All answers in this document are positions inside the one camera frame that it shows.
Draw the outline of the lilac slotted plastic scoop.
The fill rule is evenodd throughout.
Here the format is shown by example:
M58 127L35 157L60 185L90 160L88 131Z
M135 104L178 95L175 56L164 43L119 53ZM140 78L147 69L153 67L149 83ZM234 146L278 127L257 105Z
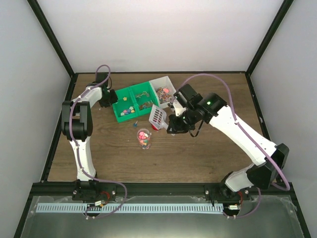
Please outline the lilac slotted plastic scoop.
M168 129L168 124L166 123L166 112L156 105L152 105L152 109L149 116L149 122L159 129Z

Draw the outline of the green bin with star candies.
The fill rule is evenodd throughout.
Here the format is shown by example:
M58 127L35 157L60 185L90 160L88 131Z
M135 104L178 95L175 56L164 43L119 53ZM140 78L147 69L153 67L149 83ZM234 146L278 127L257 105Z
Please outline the green bin with star candies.
M137 103L129 87L115 90L118 101L112 105L118 123L128 121L139 116Z

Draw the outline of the green bin with square lollipops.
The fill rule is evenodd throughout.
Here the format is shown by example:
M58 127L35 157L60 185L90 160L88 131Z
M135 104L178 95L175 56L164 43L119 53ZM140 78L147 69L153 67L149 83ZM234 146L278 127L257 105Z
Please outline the green bin with square lollipops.
M159 106L159 100L150 82L143 82L129 87L132 100L135 103L136 112L139 116L151 112L152 106Z

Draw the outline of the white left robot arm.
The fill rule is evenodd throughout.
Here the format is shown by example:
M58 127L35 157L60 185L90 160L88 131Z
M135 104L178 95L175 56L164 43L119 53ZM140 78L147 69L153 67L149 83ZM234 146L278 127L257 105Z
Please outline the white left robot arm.
M102 108L107 108L117 101L111 77L108 73L102 72L95 74L95 81L88 84L77 98L62 103L61 131L74 152L77 168L75 195L78 197L86 196L90 200L96 200L102 194L90 148L93 132L91 108L96 103Z

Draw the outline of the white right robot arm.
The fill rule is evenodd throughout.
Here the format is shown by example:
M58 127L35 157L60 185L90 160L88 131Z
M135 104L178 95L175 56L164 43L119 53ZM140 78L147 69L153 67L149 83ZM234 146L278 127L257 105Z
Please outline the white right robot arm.
M169 116L167 132L191 133L196 123L207 123L218 129L251 159L251 164L230 172L222 180L220 194L230 200L248 187L268 189L279 176L289 154L289 148L264 138L241 120L216 93L202 97L189 84L174 93L175 112Z

